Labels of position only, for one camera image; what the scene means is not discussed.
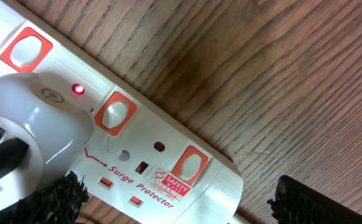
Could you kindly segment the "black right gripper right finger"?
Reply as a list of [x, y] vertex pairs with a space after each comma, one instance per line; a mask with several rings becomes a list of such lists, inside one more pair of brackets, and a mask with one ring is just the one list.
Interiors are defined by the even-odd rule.
[[280, 176], [275, 196], [267, 203], [279, 224], [362, 224], [362, 215], [299, 181]]

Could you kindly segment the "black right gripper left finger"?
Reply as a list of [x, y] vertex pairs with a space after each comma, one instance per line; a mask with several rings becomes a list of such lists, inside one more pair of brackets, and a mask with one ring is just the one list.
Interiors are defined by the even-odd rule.
[[89, 199], [87, 187], [70, 172], [0, 211], [0, 224], [74, 224]]

